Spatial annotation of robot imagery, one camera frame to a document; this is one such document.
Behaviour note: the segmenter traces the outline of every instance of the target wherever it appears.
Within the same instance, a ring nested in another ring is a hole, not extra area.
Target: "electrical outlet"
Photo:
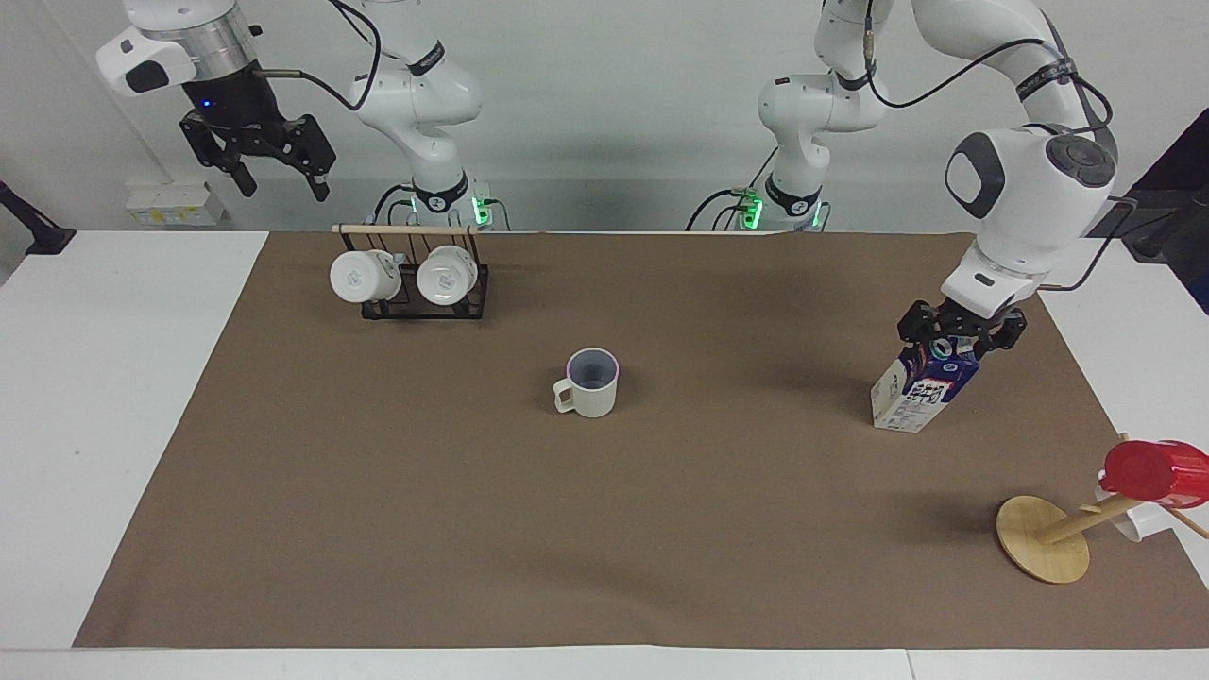
[[[759,229],[759,218],[764,214],[764,201],[758,194],[750,189],[741,190],[739,198],[739,226],[740,229],[753,231]]]
[[[470,202],[474,204],[474,221],[479,229],[487,231],[496,221],[494,211],[487,201],[491,198],[491,186],[486,181],[474,180]]]
[[[226,212],[209,186],[131,186],[126,209],[144,226],[215,226]]]

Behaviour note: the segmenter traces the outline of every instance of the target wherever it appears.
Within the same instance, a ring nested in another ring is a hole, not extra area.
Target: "wooden dowel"
[[[1209,531],[1205,531],[1205,528],[1193,521],[1191,517],[1184,514],[1182,512],[1175,508],[1167,508],[1167,512],[1172,513],[1172,517],[1179,519],[1181,524],[1196,531],[1202,538],[1209,541]]]
[[[337,224],[332,234],[381,234],[384,236],[475,236],[476,227],[465,226],[403,226],[391,224]]]
[[[1104,524],[1113,517],[1124,514],[1141,503],[1141,501],[1121,495],[1112,496],[1095,503],[1095,507],[1099,508],[1098,513],[1075,514],[1037,531],[1037,542],[1042,546],[1052,546],[1063,538],[1070,538],[1075,534],[1081,534],[1097,524]]]

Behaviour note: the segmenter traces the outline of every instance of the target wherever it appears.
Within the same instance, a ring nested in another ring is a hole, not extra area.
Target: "green light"
[[[823,201],[815,209],[815,219],[810,226],[811,231],[827,231],[827,221],[831,220],[831,203]]]
[[[478,196],[472,196],[470,202],[474,204],[474,214],[479,220],[479,226],[491,223],[491,209],[486,208]]]
[[[747,212],[744,213],[744,229],[754,230],[759,227],[759,218],[764,214],[764,201],[751,196],[751,206],[747,206]]]

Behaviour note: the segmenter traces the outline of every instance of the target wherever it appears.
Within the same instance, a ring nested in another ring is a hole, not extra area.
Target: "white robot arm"
[[[313,116],[285,120],[253,47],[236,0],[125,0],[133,24],[97,51],[109,86],[127,97],[180,85],[193,109],[180,121],[198,162],[256,191],[243,155],[267,156],[297,169],[316,198],[329,189],[336,154]]]
[[[457,144],[438,129],[479,116],[479,83],[446,57],[421,0],[361,0],[361,6],[382,35],[382,52],[405,68],[381,71],[357,114],[407,159],[409,184],[418,198],[415,219],[426,225],[488,223],[486,185],[465,172]],[[354,81],[352,97],[360,98],[369,85],[364,76]]]
[[[885,114],[873,45],[892,5],[826,0],[815,47],[831,73],[765,87],[760,116],[781,150],[760,186],[768,226],[809,227],[829,160],[815,134],[868,129]],[[1116,177],[1116,144],[1060,36],[1031,1],[914,0],[913,7],[929,45],[1002,73],[1029,116],[1025,127],[967,137],[947,173],[950,194],[982,229],[942,292],[949,310],[961,310],[956,316],[994,327],[1092,227]]]

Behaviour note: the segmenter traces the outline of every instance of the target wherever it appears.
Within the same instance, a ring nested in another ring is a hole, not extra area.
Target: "white wall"
[[[1209,5],[1039,4],[1118,109],[1123,191],[1209,102],[1209,81],[1187,75],[1205,57]],[[369,48],[323,0],[241,5],[265,27],[258,50],[266,67],[305,68],[341,88],[368,68]],[[484,83],[482,116],[452,132],[467,165],[509,202],[517,227],[681,229],[705,194],[745,184],[771,148],[756,115],[763,83],[822,70],[811,48],[818,5],[430,0],[426,7],[451,56]],[[898,5],[879,64],[891,96],[906,98],[961,63],[930,50],[909,2]],[[236,229],[359,219],[382,188],[407,175],[395,149],[320,91],[278,82],[283,113],[316,114],[336,148],[332,197],[314,203],[293,171],[267,160],[249,162],[261,191],[239,197],[225,177],[197,166],[180,137],[183,93],[118,100],[97,83],[92,53],[125,27],[120,0],[6,0],[0,177],[11,175],[60,221],[129,226],[122,184],[154,179],[161,165],[173,179],[208,180]],[[943,188],[949,154],[972,131],[1020,122],[1012,87],[980,69],[877,131],[832,136],[833,229],[972,227]]]

